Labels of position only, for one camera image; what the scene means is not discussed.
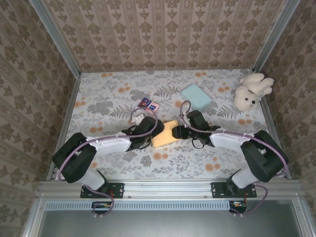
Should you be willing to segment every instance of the white teddy bear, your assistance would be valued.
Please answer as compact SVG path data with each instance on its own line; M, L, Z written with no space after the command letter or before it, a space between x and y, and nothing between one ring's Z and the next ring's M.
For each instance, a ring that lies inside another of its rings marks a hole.
M240 111L248 111L259 105L261 98L272 92L274 80L264 78L262 73L253 73L240 79L242 85L235 92L234 105Z

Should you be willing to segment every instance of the gray leaf pattern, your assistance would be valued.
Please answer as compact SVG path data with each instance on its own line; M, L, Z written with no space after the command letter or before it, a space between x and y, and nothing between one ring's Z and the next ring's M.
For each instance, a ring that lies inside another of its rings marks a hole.
M211 125L241 133L267 130L261 108L241 113L233 105L231 91L248 73L251 71L244 69L83 73L67 138L76 132L99 137L129 128L130 113L144 97L160 105L160 120L182 124L181 91L194 83L213 100L202 111ZM246 161L235 151L212 147L196 150L191 140L180 140L155 149L149 146L97 155L92 163L92 168L108 179L208 179L227 178Z

